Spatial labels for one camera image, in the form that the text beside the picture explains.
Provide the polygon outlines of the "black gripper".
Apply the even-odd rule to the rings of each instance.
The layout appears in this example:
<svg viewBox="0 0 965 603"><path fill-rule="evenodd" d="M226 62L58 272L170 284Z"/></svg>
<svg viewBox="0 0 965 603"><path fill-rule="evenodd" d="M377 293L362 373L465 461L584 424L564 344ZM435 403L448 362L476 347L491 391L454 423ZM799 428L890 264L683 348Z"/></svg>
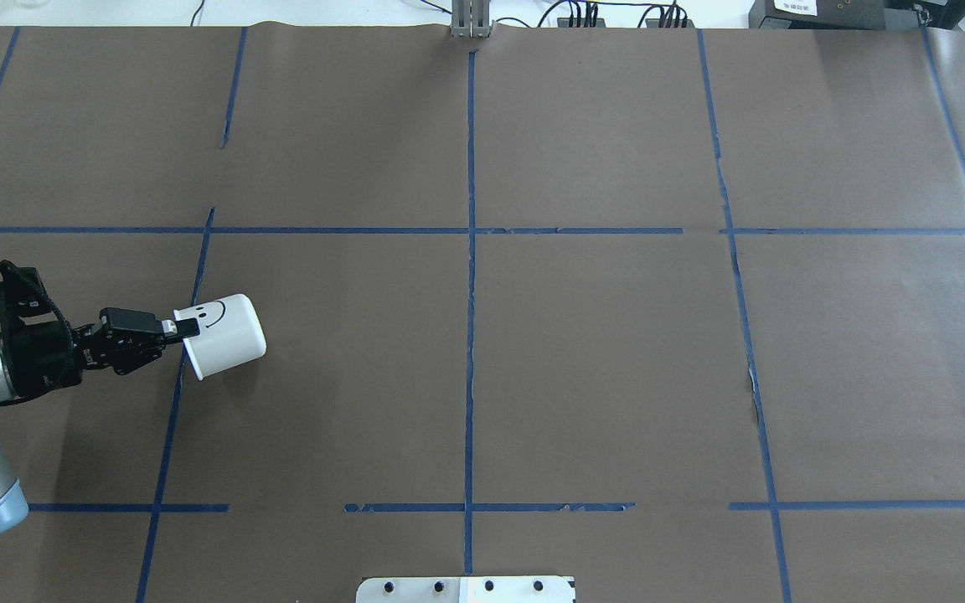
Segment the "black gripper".
<svg viewBox="0 0 965 603"><path fill-rule="evenodd" d="M202 332L196 319L163 320L161 329L161 341ZM95 323L77 328L59 320L28 325L5 317L0 333L5 366L19 397L76 386L88 371L134 373L158 359L158 319L150 312L101 312Z"/></svg>

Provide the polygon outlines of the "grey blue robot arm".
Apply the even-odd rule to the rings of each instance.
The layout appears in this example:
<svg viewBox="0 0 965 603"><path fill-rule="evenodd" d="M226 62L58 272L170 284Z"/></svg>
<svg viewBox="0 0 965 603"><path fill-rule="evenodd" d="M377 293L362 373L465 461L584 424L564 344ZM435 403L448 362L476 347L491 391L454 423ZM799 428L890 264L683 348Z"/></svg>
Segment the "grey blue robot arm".
<svg viewBox="0 0 965 603"><path fill-rule="evenodd" d="M0 317L0 408L81 383L91 370L134 373L163 351L202 332L195 319L162 321L149 312L107 308L95 323L27 324ZM22 484L0 446L0 534L29 514Z"/></svg>

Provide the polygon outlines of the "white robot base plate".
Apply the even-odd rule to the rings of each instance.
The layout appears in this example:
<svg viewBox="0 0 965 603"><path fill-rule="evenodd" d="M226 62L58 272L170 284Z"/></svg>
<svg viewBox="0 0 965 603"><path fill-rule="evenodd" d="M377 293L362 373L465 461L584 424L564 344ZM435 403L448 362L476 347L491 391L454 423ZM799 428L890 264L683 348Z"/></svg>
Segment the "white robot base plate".
<svg viewBox="0 0 965 603"><path fill-rule="evenodd" d="M573 577L559 575L372 577L356 602L575 602Z"/></svg>

